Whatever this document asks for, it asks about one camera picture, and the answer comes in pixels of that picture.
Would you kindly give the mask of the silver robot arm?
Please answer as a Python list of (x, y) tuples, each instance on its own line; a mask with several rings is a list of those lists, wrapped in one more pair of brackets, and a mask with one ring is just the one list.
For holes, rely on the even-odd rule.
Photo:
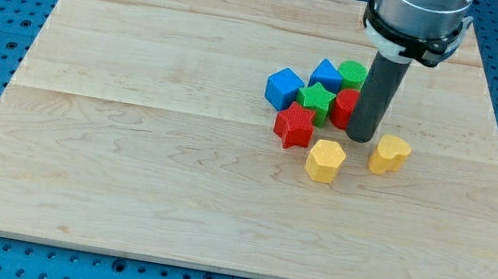
[(372, 0), (377, 17), (397, 32), (417, 39), (448, 36), (461, 26), (473, 0)]

